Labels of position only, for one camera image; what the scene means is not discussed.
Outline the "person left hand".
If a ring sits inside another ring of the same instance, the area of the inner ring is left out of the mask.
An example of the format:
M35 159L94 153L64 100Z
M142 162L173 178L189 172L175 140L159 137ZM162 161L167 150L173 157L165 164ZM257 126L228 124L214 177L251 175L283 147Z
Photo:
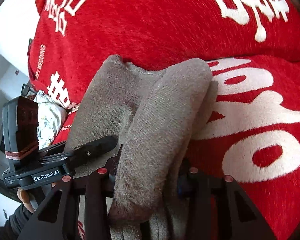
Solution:
M55 187L56 183L52 183L50 186L45 185L43 187L34 189L31 192L27 192L22 188L18 188L17 196L23 203L25 208L30 212L34 213L41 202L46 198L49 192Z

